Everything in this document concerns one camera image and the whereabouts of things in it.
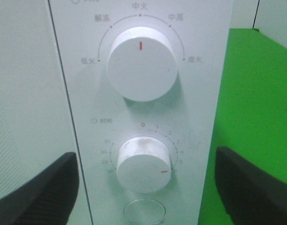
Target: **timer knob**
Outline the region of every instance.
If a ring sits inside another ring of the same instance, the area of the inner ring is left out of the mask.
[[[149,27],[131,28],[114,40],[106,71],[114,89],[133,101],[159,98],[178,74],[169,40]]]
[[[119,150],[116,172],[118,181],[128,190],[157,191],[171,179],[169,150],[155,138],[130,139]]]

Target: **round button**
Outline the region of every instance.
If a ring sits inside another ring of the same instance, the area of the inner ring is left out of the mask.
[[[137,225],[159,225],[164,221],[166,209],[156,200],[138,199],[125,206],[124,215]]]
[[[133,138],[120,148],[116,172],[118,181],[128,190],[157,191],[171,179],[169,150],[155,138]]]
[[[151,101],[164,95],[178,73],[169,40],[148,27],[131,28],[115,39],[106,70],[110,84],[133,101]]]

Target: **green surface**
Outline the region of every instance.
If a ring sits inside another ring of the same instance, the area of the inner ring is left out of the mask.
[[[229,33],[199,225],[233,224],[214,181],[218,146],[287,183],[287,49],[256,30]]]

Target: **power level knob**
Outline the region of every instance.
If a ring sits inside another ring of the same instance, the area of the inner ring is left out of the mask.
[[[167,93],[177,78],[169,40],[159,31],[134,27],[113,42],[107,61],[110,84],[125,98],[151,101]]]
[[[123,187],[134,192],[163,188],[171,179],[169,150],[155,138],[130,139],[119,150],[117,178]]]

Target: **microwave control panel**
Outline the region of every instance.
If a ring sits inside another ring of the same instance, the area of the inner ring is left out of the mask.
[[[95,225],[196,225],[232,1],[49,2]]]

